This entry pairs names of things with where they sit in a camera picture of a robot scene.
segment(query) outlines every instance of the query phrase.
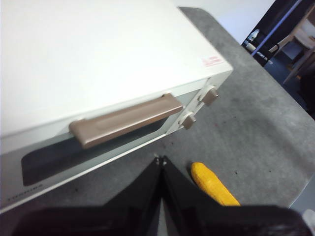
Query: toaster oven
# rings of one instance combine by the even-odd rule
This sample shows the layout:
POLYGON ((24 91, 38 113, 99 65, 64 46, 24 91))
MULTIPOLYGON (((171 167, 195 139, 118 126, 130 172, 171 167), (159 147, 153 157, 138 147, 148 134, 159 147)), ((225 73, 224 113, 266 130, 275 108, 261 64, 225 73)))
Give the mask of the toaster oven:
POLYGON ((168 0, 1 4, 1 212, 189 129, 232 71, 168 0))

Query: brown handle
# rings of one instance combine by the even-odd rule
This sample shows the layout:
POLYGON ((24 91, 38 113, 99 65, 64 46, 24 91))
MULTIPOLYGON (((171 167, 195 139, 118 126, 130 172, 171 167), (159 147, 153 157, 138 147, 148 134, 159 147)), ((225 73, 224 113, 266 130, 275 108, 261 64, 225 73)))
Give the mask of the brown handle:
POLYGON ((104 116, 74 121, 69 125, 69 130, 79 140, 83 148, 91 148, 164 119, 182 109, 182 104, 168 93, 163 97, 104 116))

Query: corn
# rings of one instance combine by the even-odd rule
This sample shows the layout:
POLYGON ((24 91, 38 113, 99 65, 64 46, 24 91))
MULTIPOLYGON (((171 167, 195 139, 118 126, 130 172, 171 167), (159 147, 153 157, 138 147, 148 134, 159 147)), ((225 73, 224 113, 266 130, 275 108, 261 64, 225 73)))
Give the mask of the corn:
POLYGON ((196 184, 222 206, 240 206, 215 173, 201 162, 191 165, 191 175, 196 184))

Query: gray mat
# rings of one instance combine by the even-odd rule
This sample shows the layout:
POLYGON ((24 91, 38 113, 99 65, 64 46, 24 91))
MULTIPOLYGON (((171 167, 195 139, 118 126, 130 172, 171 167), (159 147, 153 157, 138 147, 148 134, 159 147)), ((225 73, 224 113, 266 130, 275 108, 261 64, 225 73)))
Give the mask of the gray mat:
MULTIPOLYGON (((180 130, 2 214, 1 235, 9 235, 31 210, 104 204, 141 173, 154 153, 166 154, 187 178, 191 162, 204 162, 243 205, 289 206, 299 195, 315 171, 314 120, 207 12, 182 11, 234 67, 219 89, 220 98, 199 112, 191 130, 180 130)), ((166 234, 165 226, 159 230, 166 234)))

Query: knob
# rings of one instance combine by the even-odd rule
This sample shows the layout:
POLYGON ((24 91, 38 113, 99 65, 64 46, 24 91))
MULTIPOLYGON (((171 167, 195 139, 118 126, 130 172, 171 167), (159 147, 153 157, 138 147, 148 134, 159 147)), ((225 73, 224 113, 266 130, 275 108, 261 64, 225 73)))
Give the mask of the knob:
POLYGON ((218 96, 216 88, 212 87, 199 101, 203 102, 206 106, 210 106, 218 96))
POLYGON ((184 119, 182 125, 185 129, 190 129, 195 122, 196 118, 193 116, 193 114, 190 114, 184 119))

